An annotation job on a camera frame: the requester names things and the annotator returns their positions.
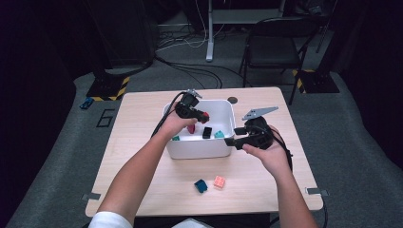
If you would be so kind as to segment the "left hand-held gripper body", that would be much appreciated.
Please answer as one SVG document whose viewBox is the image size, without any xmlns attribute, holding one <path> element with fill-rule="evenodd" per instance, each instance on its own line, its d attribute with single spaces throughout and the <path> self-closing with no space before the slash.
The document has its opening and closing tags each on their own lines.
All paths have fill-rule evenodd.
<svg viewBox="0 0 403 228">
<path fill-rule="evenodd" d="M 199 103 L 201 95 L 195 89 L 187 89 L 175 106 L 177 115 L 183 119 L 198 118 L 195 106 Z"/>
</svg>

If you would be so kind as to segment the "person's right hand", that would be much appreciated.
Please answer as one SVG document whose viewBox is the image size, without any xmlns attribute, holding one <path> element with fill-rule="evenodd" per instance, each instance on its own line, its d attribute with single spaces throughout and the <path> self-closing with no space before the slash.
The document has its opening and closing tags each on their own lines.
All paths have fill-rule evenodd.
<svg viewBox="0 0 403 228">
<path fill-rule="evenodd" d="M 260 159 L 263 166 L 274 177 L 276 181 L 284 179 L 292 173 L 286 155 L 286 146 L 278 130 L 270 125 L 274 134 L 274 141 L 270 147 L 263 150 L 249 144 L 245 144 L 242 149 L 256 158 Z"/>
</svg>

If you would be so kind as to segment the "white plastic bin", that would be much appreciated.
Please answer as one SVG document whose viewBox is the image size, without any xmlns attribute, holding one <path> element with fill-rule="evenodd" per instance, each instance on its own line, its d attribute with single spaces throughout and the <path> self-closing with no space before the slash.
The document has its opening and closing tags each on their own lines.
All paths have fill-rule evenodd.
<svg viewBox="0 0 403 228">
<path fill-rule="evenodd" d="M 209 114 L 207 123 L 196 123 L 196 131 L 190 134 L 184 128 L 177 136 L 180 141 L 170 141 L 166 149 L 172 159 L 208 159 L 229 156 L 232 148 L 227 146 L 224 139 L 235 136 L 236 127 L 232 105 L 226 100 L 200 100 L 196 105 L 200 111 Z M 211 138 L 204 139 L 202 132 L 206 127 L 212 128 Z M 216 139 L 214 134 L 221 131 L 224 137 Z"/>
</svg>

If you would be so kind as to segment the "black striped stand base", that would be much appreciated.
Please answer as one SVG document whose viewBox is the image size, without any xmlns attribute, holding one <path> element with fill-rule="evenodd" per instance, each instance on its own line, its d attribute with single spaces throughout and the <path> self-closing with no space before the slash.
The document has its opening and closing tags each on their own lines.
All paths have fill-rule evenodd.
<svg viewBox="0 0 403 228">
<path fill-rule="evenodd" d="M 297 79 L 297 89 L 300 93 L 338 93 L 339 89 L 329 75 L 320 75 L 318 72 L 306 70 L 294 70 L 293 75 Z"/>
<path fill-rule="evenodd" d="M 117 101 L 123 97 L 128 82 L 128 77 L 95 79 L 86 95 L 98 102 Z"/>
</svg>

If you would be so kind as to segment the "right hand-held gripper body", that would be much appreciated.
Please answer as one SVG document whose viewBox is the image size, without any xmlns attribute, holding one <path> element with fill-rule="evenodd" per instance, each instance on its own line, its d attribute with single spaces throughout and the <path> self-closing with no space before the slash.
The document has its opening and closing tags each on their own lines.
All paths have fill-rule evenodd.
<svg viewBox="0 0 403 228">
<path fill-rule="evenodd" d="M 274 136 L 264 115 L 275 110 L 278 110 L 277 106 L 255 108 L 243 116 L 244 129 L 248 134 L 249 144 L 260 149 L 267 149 L 272 145 Z"/>
</svg>

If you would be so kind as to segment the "white metal desk frame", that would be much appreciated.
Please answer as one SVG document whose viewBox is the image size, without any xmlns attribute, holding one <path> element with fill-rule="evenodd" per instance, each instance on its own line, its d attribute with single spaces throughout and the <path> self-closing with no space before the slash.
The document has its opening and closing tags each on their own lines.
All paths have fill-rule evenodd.
<svg viewBox="0 0 403 228">
<path fill-rule="evenodd" d="M 275 9 L 214 9 L 213 0 L 208 0 L 208 40 L 205 61 L 211 63 L 214 53 L 214 31 L 215 24 L 221 25 L 242 25 L 256 24 L 258 21 L 279 17 L 284 12 L 286 0 L 279 0 Z"/>
</svg>

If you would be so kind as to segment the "person's white shirt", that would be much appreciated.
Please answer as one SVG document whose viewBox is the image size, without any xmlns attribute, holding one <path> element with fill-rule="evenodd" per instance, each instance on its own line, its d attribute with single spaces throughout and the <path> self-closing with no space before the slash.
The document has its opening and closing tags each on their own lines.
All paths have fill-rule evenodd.
<svg viewBox="0 0 403 228">
<path fill-rule="evenodd" d="M 113 212 L 96 213 L 87 228 L 134 228 L 123 216 Z M 213 228 L 192 218 L 187 218 L 171 228 Z"/>
</svg>

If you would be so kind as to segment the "person's left hand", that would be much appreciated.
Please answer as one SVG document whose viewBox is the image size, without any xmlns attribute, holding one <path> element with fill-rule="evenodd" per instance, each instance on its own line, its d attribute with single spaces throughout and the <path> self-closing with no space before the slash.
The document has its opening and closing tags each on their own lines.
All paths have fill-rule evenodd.
<svg viewBox="0 0 403 228">
<path fill-rule="evenodd" d="M 195 118 L 183 119 L 179 117 L 175 111 L 176 104 L 177 102 L 175 102 L 168 111 L 168 115 L 156 133 L 156 137 L 165 138 L 167 141 L 169 141 L 184 128 L 187 128 L 189 125 L 193 125 L 197 122 Z"/>
</svg>

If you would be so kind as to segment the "black folding chair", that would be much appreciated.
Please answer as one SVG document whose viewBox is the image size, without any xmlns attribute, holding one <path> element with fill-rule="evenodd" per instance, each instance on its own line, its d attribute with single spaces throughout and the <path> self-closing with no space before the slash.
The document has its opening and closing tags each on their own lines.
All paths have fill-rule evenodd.
<svg viewBox="0 0 403 228">
<path fill-rule="evenodd" d="M 276 17 L 258 21 L 249 31 L 239 74 L 246 86 L 249 68 L 302 71 L 307 49 L 319 25 L 307 17 Z"/>
</svg>

